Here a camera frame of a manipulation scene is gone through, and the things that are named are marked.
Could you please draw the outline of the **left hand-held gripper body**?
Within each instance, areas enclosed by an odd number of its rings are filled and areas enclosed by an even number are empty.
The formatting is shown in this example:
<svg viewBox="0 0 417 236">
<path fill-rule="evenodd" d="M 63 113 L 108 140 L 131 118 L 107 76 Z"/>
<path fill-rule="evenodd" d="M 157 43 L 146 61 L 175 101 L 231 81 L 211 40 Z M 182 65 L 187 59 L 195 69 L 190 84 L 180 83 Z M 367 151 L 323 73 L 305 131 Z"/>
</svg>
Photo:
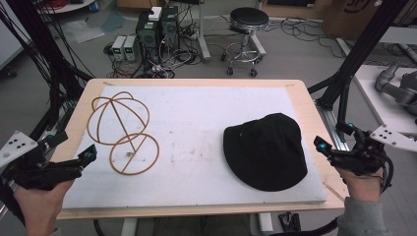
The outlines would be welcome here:
<svg viewBox="0 0 417 236">
<path fill-rule="evenodd" d="M 20 131 L 15 131 L 0 149 L 0 167 L 5 167 L 0 176 L 6 181 L 14 181 L 27 190 L 52 190 L 57 184 L 82 176 L 83 167 L 79 158 L 53 162 L 45 155 L 50 150 L 43 149 L 35 141 Z"/>
</svg>

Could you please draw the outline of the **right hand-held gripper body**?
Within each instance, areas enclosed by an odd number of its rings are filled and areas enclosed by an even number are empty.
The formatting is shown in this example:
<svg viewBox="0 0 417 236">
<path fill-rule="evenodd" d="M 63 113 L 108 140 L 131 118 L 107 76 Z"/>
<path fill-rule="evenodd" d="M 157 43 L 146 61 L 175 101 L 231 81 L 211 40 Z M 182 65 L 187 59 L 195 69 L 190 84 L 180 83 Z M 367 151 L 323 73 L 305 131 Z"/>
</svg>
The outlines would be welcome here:
<svg viewBox="0 0 417 236">
<path fill-rule="evenodd" d="M 331 166 L 358 175 L 371 174 L 387 162 L 385 145 L 417 152 L 417 138 L 400 134 L 388 125 L 382 125 L 375 131 L 363 131 L 356 127 L 352 135 L 356 141 L 355 148 L 350 151 L 331 149 L 328 157 Z"/>
</svg>

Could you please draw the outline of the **wooden hoop hat stand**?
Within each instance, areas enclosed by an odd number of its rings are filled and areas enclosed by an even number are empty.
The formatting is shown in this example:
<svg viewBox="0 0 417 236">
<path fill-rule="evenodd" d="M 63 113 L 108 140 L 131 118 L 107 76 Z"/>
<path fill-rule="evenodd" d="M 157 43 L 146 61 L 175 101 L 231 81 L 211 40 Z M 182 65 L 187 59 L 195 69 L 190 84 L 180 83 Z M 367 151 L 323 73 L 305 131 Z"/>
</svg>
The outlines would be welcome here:
<svg viewBox="0 0 417 236">
<path fill-rule="evenodd" d="M 160 147 L 148 134 L 148 107 L 127 91 L 95 97 L 90 105 L 87 133 L 96 144 L 108 147 L 111 168 L 126 176 L 149 171 L 159 158 Z"/>
</svg>

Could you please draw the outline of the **black cap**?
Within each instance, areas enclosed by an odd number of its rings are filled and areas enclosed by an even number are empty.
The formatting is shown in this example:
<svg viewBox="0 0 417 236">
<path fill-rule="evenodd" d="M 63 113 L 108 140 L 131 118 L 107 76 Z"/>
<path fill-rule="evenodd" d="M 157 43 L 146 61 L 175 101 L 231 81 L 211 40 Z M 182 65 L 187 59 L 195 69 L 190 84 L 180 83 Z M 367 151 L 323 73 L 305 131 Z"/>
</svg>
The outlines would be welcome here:
<svg viewBox="0 0 417 236">
<path fill-rule="evenodd" d="M 232 172 L 260 191 L 290 189 L 308 174 L 300 127 L 282 113 L 227 127 L 223 152 Z"/>
</svg>

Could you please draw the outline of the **person's right hand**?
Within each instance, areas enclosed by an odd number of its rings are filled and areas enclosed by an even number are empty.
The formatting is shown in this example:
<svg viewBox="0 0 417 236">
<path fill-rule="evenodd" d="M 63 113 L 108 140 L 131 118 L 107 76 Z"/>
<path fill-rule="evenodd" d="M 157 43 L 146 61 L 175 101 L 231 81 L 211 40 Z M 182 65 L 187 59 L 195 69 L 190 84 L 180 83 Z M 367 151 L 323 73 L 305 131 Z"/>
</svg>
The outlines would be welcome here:
<svg viewBox="0 0 417 236">
<path fill-rule="evenodd" d="M 356 175 L 353 172 L 337 168 L 343 182 L 347 185 L 349 197 L 355 201 L 378 203 L 382 193 L 383 169 L 376 173 Z"/>
</svg>

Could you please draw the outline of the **person's left hand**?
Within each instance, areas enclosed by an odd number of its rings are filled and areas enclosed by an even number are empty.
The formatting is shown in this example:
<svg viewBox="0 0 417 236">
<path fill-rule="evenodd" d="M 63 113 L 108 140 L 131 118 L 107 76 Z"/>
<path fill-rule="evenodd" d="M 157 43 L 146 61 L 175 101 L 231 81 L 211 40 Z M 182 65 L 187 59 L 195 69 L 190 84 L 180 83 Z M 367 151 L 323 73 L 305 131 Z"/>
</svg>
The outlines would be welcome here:
<svg viewBox="0 0 417 236">
<path fill-rule="evenodd" d="M 26 236 L 60 236 L 56 219 L 66 193 L 74 181 L 56 185 L 51 191 L 27 190 L 18 186 L 14 192 L 25 219 Z"/>
</svg>

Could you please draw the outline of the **white side table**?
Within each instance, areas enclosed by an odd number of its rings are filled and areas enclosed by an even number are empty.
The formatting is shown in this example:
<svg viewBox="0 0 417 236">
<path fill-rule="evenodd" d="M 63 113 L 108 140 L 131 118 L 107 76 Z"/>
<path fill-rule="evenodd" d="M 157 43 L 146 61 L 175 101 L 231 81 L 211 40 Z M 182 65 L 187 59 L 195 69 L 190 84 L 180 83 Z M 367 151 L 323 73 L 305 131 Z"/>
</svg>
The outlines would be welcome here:
<svg viewBox="0 0 417 236">
<path fill-rule="evenodd" d="M 393 97 L 375 89 L 377 77 L 385 69 L 383 66 L 363 65 L 355 75 L 355 82 L 381 124 L 403 135 L 417 136 L 417 117 L 409 114 Z"/>
</svg>

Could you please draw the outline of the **white table leg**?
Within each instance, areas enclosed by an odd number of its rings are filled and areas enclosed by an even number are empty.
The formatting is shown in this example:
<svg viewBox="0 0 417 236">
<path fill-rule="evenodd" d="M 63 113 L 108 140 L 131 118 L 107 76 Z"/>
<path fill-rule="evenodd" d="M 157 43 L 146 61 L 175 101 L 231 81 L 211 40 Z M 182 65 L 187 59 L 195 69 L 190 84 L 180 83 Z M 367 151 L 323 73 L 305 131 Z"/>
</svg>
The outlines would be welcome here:
<svg viewBox="0 0 417 236">
<path fill-rule="evenodd" d="M 262 233 L 272 233 L 273 232 L 273 225 L 272 225 L 272 218 L 269 212 L 262 212 L 258 214 L 258 222 L 260 231 Z"/>
<path fill-rule="evenodd" d="M 136 218 L 125 218 L 120 236 L 136 236 L 137 226 L 138 220 Z"/>
</svg>

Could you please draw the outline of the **black floor device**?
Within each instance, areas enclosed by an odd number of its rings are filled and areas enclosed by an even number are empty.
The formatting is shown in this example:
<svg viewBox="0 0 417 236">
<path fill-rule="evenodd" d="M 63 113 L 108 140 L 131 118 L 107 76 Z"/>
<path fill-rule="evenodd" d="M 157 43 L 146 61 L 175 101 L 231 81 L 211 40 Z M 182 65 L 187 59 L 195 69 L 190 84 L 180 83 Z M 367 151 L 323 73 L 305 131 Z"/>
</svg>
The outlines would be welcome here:
<svg viewBox="0 0 417 236">
<path fill-rule="evenodd" d="M 286 212 L 278 216 L 280 225 L 284 232 L 300 232 L 301 224 L 298 213 Z"/>
</svg>

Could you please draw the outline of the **white foam board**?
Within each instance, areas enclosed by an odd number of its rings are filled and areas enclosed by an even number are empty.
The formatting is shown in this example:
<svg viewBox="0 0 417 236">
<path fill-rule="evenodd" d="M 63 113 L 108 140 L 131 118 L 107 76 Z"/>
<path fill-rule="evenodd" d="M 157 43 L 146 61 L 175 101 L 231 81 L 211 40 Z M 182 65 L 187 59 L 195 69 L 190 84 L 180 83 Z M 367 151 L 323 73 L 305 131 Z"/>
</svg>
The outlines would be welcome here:
<svg viewBox="0 0 417 236">
<path fill-rule="evenodd" d="M 64 207 L 200 207 L 250 204 L 323 203 L 327 196 L 313 158 L 307 176 L 278 192 L 256 190 L 239 180 L 223 154 L 227 127 L 269 114 L 296 115 L 285 88 L 257 87 L 126 87 L 109 86 L 101 95 L 130 92 L 149 109 L 148 134 L 160 153 L 147 172 L 115 172 L 106 153 L 83 134 L 80 148 L 95 145 L 96 160 L 67 193 Z"/>
</svg>

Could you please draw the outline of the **grey power supply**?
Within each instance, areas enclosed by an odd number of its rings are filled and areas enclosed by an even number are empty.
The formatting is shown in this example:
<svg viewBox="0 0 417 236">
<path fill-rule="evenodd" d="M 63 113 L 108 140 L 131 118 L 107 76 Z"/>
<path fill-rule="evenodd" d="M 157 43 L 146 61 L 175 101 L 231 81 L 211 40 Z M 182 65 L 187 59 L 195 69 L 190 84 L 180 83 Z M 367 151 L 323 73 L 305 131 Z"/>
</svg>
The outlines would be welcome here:
<svg viewBox="0 0 417 236">
<path fill-rule="evenodd" d="M 126 37 L 124 35 L 119 35 L 116 37 L 115 41 L 113 42 L 111 46 L 113 56 L 116 61 L 123 61 L 125 59 L 125 52 L 124 52 L 125 40 L 126 40 Z"/>
<path fill-rule="evenodd" d="M 138 43 L 134 35 L 128 35 L 124 42 L 125 56 L 128 61 L 135 61 L 138 56 Z"/>
</svg>

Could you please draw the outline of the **cardboard box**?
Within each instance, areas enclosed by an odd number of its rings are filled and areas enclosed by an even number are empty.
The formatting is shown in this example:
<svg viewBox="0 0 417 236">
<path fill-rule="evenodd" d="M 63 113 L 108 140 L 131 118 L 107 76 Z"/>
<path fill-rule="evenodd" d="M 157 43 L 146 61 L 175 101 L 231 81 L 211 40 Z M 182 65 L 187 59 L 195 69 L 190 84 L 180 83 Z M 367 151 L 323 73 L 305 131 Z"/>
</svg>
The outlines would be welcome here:
<svg viewBox="0 0 417 236">
<path fill-rule="evenodd" d="M 327 36 L 358 39 L 385 1 L 400 0 L 331 0 L 322 30 Z"/>
</svg>

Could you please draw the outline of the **white paper sheet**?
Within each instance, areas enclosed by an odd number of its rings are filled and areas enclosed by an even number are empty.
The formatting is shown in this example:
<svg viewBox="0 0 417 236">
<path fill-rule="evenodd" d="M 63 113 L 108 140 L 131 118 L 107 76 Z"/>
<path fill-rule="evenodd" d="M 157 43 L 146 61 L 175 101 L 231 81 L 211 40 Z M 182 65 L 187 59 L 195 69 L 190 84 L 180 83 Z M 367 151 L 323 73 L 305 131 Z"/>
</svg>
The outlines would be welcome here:
<svg viewBox="0 0 417 236">
<path fill-rule="evenodd" d="M 105 36 L 101 28 L 91 28 L 86 21 L 74 21 L 62 26 L 62 30 L 69 42 L 83 43 Z"/>
</svg>

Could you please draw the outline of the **white panel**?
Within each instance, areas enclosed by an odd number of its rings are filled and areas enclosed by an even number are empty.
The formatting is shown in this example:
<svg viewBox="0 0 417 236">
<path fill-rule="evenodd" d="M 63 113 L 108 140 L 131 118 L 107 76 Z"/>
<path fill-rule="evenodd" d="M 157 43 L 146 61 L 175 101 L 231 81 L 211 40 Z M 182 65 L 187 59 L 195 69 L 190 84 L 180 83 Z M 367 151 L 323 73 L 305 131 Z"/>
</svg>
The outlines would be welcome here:
<svg viewBox="0 0 417 236">
<path fill-rule="evenodd" d="M 7 16 L 18 27 L 22 25 L 6 0 L 0 0 L 0 12 L 2 10 L 5 10 Z M 0 20 L 0 71 L 5 68 L 22 50 L 23 48 L 19 41 Z"/>
</svg>

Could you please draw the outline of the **grey-blue sheet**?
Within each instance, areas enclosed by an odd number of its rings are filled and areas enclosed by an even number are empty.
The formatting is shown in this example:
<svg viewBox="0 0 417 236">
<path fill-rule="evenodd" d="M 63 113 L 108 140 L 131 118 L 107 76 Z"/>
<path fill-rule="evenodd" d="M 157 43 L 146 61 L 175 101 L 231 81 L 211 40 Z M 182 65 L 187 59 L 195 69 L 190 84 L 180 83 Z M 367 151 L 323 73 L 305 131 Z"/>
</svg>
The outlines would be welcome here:
<svg viewBox="0 0 417 236">
<path fill-rule="evenodd" d="M 119 12 L 111 12 L 102 24 L 101 28 L 104 31 L 114 32 L 122 28 L 125 22 L 126 19 Z"/>
</svg>

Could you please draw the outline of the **white round table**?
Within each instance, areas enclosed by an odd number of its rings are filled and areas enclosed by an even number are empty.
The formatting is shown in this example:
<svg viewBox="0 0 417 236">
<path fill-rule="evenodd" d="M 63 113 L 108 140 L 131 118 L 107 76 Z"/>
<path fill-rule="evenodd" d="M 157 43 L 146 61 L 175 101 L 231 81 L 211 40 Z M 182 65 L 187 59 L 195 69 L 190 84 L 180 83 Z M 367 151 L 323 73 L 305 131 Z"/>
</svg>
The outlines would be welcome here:
<svg viewBox="0 0 417 236">
<path fill-rule="evenodd" d="M 42 0 L 37 6 L 38 13 L 61 14 L 88 7 L 95 0 Z"/>
</svg>

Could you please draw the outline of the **black computer tower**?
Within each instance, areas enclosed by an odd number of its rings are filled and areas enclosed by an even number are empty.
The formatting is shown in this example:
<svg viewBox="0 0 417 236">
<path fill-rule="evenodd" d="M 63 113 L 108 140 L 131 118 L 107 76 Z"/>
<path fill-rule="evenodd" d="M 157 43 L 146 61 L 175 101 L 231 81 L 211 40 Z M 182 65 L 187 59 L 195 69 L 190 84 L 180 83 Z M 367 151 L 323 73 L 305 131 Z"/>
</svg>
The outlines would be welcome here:
<svg viewBox="0 0 417 236">
<path fill-rule="evenodd" d="M 151 10 L 139 14 L 136 26 L 136 35 L 140 45 L 142 57 L 153 63 L 159 63 L 159 44 L 161 42 L 161 29 L 159 21 L 151 21 L 149 15 Z"/>
<path fill-rule="evenodd" d="M 163 41 L 166 48 L 175 50 L 179 46 L 178 39 L 178 7 L 166 6 L 161 12 L 161 27 Z"/>
</svg>

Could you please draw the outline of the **black round stool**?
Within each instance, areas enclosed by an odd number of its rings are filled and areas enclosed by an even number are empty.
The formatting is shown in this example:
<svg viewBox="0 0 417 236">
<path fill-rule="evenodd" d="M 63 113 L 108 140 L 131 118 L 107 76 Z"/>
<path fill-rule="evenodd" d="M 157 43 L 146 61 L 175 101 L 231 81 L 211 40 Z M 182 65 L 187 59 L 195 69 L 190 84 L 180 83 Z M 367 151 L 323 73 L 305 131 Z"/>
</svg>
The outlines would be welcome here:
<svg viewBox="0 0 417 236">
<path fill-rule="evenodd" d="M 240 33 L 242 38 L 227 45 L 220 57 L 221 61 L 228 61 L 227 75 L 234 73 L 233 65 L 236 63 L 250 64 L 252 78 L 258 74 L 256 65 L 263 60 L 265 53 L 256 39 L 256 31 L 263 30 L 267 25 L 268 15 L 260 9 L 242 7 L 230 13 L 229 29 Z"/>
</svg>

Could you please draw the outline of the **white metal stand leg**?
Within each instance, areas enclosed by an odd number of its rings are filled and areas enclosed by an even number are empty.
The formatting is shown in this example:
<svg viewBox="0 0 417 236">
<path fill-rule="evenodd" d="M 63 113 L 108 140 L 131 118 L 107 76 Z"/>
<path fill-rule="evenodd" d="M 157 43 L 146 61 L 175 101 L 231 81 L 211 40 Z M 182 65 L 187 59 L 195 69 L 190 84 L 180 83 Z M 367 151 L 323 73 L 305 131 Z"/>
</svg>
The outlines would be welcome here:
<svg viewBox="0 0 417 236">
<path fill-rule="evenodd" d="M 201 48 L 203 62 L 208 63 L 211 60 L 208 44 L 205 39 L 205 0 L 198 0 L 199 6 L 199 31 L 198 43 Z"/>
</svg>

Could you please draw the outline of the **aluminium rail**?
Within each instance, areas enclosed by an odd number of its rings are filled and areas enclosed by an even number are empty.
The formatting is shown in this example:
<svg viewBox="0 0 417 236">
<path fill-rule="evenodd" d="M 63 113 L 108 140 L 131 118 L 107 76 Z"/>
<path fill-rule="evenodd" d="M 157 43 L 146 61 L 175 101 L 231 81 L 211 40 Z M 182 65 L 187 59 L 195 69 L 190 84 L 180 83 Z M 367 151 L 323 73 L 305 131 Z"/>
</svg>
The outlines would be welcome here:
<svg viewBox="0 0 417 236">
<path fill-rule="evenodd" d="M 344 139 L 344 135 L 336 129 L 337 119 L 334 113 L 331 110 L 324 109 L 317 102 L 315 102 L 315 106 L 328 130 L 335 148 L 348 151 L 349 147 L 346 140 Z"/>
</svg>

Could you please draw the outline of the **black metal frame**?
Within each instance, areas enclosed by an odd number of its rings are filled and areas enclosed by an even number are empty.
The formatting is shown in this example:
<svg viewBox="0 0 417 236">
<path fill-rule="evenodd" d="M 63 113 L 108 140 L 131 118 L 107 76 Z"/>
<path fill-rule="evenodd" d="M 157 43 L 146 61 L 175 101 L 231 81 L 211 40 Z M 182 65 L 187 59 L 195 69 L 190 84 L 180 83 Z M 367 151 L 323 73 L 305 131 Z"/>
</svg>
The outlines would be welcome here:
<svg viewBox="0 0 417 236">
<path fill-rule="evenodd" d="M 408 1 L 382 0 L 377 12 L 366 24 L 364 31 L 335 74 L 308 88 L 309 93 L 325 89 L 324 94 L 317 99 L 318 105 L 324 110 L 331 111 L 333 104 L 339 99 L 338 122 L 345 121 L 349 87 L 354 75 Z"/>
<path fill-rule="evenodd" d="M 84 91 L 82 82 L 92 80 L 93 76 L 65 58 L 39 14 L 41 8 L 38 4 L 33 0 L 6 0 L 6 3 L 30 39 L 24 40 L 21 37 L 19 27 L 7 16 L 6 11 L 0 10 L 0 20 L 30 56 L 49 86 L 49 108 L 30 134 L 31 138 L 37 140 L 47 128 L 59 122 L 60 108 L 65 103 L 74 103 L 80 99 Z"/>
</svg>

